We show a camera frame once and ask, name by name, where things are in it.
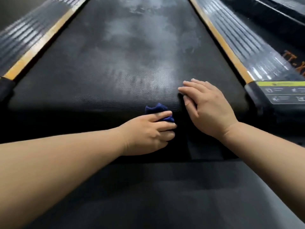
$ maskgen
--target yellow label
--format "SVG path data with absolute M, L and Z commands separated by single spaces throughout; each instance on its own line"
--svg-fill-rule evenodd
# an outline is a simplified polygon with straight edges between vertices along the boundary
M 271 86 L 287 86 L 287 87 L 298 87 L 305 86 L 305 81 L 257 81 L 258 86 L 271 87 Z

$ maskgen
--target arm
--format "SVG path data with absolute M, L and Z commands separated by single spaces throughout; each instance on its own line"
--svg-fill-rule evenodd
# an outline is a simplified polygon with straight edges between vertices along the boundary
M 192 79 L 183 84 L 179 91 L 187 95 L 195 126 L 242 158 L 305 221 L 305 149 L 238 122 L 222 92 L 210 83 Z
M 174 138 L 176 125 L 156 122 L 170 111 L 140 116 L 105 131 L 0 145 L 0 228 L 41 215 L 121 155 L 151 153 Z

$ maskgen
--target hand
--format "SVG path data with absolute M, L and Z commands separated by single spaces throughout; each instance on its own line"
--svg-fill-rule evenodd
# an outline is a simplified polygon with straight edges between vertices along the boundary
M 238 122 L 223 93 L 209 82 L 196 79 L 183 84 L 178 90 L 185 94 L 185 106 L 194 125 L 201 132 L 221 139 Z
M 172 115 L 171 111 L 136 117 L 120 127 L 119 132 L 125 142 L 125 156 L 142 155 L 155 152 L 167 146 L 168 141 L 175 137 L 175 123 L 157 122 Z

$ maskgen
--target person's left hand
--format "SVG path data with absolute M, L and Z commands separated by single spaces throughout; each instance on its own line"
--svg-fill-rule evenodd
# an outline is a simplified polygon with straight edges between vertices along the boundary
M 171 115 L 171 111 L 143 115 L 118 127 L 125 142 L 123 156 L 149 154 L 167 146 L 168 141 L 175 137 L 175 133 L 168 130 L 176 128 L 177 125 L 157 121 Z

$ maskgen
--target navy rag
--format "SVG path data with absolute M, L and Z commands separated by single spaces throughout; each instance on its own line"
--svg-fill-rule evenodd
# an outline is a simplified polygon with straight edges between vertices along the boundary
M 166 106 L 164 106 L 163 104 L 158 103 L 155 107 L 150 108 L 148 106 L 145 107 L 145 114 L 154 114 L 154 113 L 159 113 L 159 112 L 164 112 L 164 111 L 168 111 L 168 108 Z M 173 116 L 170 117 L 166 117 L 163 118 L 159 121 L 167 121 L 167 122 L 175 122 L 175 120 L 173 119 Z

